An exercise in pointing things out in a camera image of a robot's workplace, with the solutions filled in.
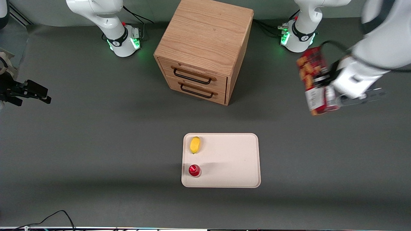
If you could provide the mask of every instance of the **drawer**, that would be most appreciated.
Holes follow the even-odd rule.
[[[227,78],[198,71],[186,67],[177,62],[171,62],[162,58],[158,59],[166,76],[184,81],[184,84],[198,86],[208,90],[226,92]]]
[[[201,88],[172,77],[166,77],[166,81],[173,90],[225,105],[226,94],[223,92]]]

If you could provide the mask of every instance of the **green led light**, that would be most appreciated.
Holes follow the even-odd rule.
[[[111,47],[111,44],[110,44],[109,40],[107,40],[107,43],[108,43],[109,46],[110,46],[110,50],[113,50],[113,48]]]
[[[310,45],[312,44],[312,42],[314,42],[314,37],[315,37],[315,33],[312,35],[311,42],[309,43]]]
[[[137,50],[140,48],[140,40],[130,38],[131,43],[133,44],[134,48]]]
[[[290,37],[290,32],[287,32],[283,35],[283,38],[281,39],[281,44],[286,45],[288,42],[288,38]]]

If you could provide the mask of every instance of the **wall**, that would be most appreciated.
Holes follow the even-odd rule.
[[[256,19],[288,18],[298,6],[293,0],[219,0],[233,5],[251,8]],[[65,0],[10,0],[20,11],[36,24],[53,26],[92,25],[70,11]],[[180,0],[124,0],[124,5],[136,14],[153,21],[169,21]],[[365,0],[352,0],[344,7],[323,8],[326,18],[359,17]],[[122,10],[118,17],[125,22],[135,18]]]

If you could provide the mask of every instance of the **black drawer handle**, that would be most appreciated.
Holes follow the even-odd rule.
[[[183,88],[184,84],[182,84],[182,83],[180,83],[180,84],[181,84],[180,88],[181,88],[182,91],[185,91],[185,92],[188,92],[188,93],[191,93],[191,94],[194,94],[194,95],[198,95],[198,96],[204,97],[206,99],[211,99],[211,97],[214,95],[214,93],[212,93],[212,92],[211,92],[211,95],[203,95],[203,94],[200,94],[200,93],[197,93],[197,92],[194,92],[194,91],[186,90],[186,89]]]
[[[177,68],[174,68],[174,75],[177,76],[177,77],[180,77],[180,78],[183,78],[183,79],[188,79],[188,80],[191,80],[191,81],[194,81],[194,82],[197,82],[197,83],[201,83],[201,84],[205,84],[205,85],[211,83],[211,78],[207,82],[204,82],[204,81],[193,79],[193,78],[181,75],[181,74],[177,74],[176,71],[177,71]]]

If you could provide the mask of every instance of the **cabinet top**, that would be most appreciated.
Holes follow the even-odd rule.
[[[230,76],[254,11],[212,0],[181,0],[154,55]]]

